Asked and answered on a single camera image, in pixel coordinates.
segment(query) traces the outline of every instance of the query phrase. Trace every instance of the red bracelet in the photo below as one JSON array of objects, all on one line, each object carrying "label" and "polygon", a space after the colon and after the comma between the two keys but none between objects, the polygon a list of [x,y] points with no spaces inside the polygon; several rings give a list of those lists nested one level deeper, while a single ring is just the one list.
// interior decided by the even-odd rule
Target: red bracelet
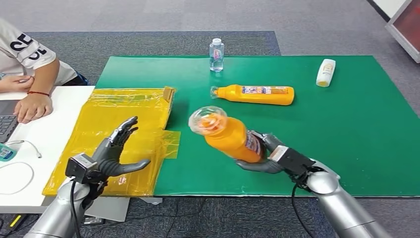
[{"label": "red bracelet", "polygon": [[29,91],[28,92],[28,94],[33,94],[33,93],[35,93],[35,94],[42,94],[42,95],[45,95],[45,96],[50,96],[48,93],[43,93],[43,92],[37,92],[37,91]]}]

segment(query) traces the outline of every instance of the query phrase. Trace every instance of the green mat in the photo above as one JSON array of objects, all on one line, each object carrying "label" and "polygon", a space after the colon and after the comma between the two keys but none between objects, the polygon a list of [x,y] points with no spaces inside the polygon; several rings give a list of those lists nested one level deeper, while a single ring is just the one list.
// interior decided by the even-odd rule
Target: green mat
[{"label": "green mat", "polygon": [[[324,58],[337,61],[328,88],[315,85]],[[210,98],[211,86],[230,84],[287,85],[296,97],[290,106]],[[182,134],[178,158],[164,161],[155,195],[290,195],[286,174],[243,171],[190,131],[189,115],[208,105],[320,160],[352,195],[420,195],[419,118],[371,56],[226,57],[220,73],[209,71],[207,57],[111,57],[97,83],[163,86],[177,89],[167,129]]]}]

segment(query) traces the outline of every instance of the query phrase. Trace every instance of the white cable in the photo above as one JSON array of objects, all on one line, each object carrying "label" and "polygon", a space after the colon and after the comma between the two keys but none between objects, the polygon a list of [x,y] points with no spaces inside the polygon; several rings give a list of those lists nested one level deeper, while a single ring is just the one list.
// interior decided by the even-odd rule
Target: white cable
[{"label": "white cable", "polygon": [[42,158],[42,155],[39,152],[39,150],[37,149],[37,147],[34,144],[32,144],[32,142],[30,142],[29,140],[13,140],[13,141],[6,142],[4,145],[9,146],[9,145],[14,145],[14,144],[20,144],[20,143],[23,143],[23,142],[28,142],[29,144],[31,144],[32,147],[34,147],[34,149],[35,149],[35,151],[37,153],[37,157],[38,158]]},{"label": "white cable", "polygon": [[6,168],[9,165],[14,165],[14,164],[24,164],[24,165],[28,166],[31,169],[31,171],[32,171],[31,179],[29,180],[29,182],[23,188],[19,189],[18,191],[13,192],[13,193],[1,193],[0,192],[0,195],[13,195],[13,194],[17,194],[18,192],[24,190],[32,182],[32,180],[34,179],[34,176],[35,176],[34,169],[32,168],[32,166],[30,166],[29,164],[27,164],[25,162],[14,162],[14,163],[11,163],[11,164],[8,164],[8,165],[5,165],[5,166],[0,167],[0,170],[3,169],[3,168]]}]

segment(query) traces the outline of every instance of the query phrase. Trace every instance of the yellow envelope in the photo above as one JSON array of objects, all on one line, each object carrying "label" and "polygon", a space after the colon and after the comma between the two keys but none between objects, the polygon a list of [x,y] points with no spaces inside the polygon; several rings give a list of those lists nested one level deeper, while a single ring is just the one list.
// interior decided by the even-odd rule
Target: yellow envelope
[{"label": "yellow envelope", "polygon": [[141,171],[109,178],[103,195],[153,195],[155,181],[164,158],[176,158],[180,132],[165,131],[175,90],[158,89],[95,89],[82,107],[72,135],[55,166],[43,195],[56,195],[65,180],[68,158],[96,147],[129,117],[138,116],[137,127],[121,155],[120,163],[129,164],[150,159]]}]

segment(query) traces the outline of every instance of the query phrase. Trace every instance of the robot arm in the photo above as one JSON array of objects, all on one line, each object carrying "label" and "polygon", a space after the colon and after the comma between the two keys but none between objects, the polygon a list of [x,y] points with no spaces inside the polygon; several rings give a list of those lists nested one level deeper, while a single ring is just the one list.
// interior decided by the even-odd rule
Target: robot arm
[{"label": "robot arm", "polygon": [[310,159],[285,146],[275,136],[252,131],[271,153],[263,163],[236,161],[245,170],[286,172],[291,180],[318,198],[318,203],[340,238],[391,238],[391,235],[346,192],[340,176],[319,161]]},{"label": "robot arm", "polygon": [[79,221],[102,194],[108,178],[141,170],[150,163],[150,160],[129,165],[119,163],[125,142],[137,129],[132,128],[136,123],[137,117],[126,120],[100,143],[92,157],[82,153],[68,160],[65,174],[73,180],[58,190],[55,200],[24,238],[72,238],[75,233],[78,235]]}]

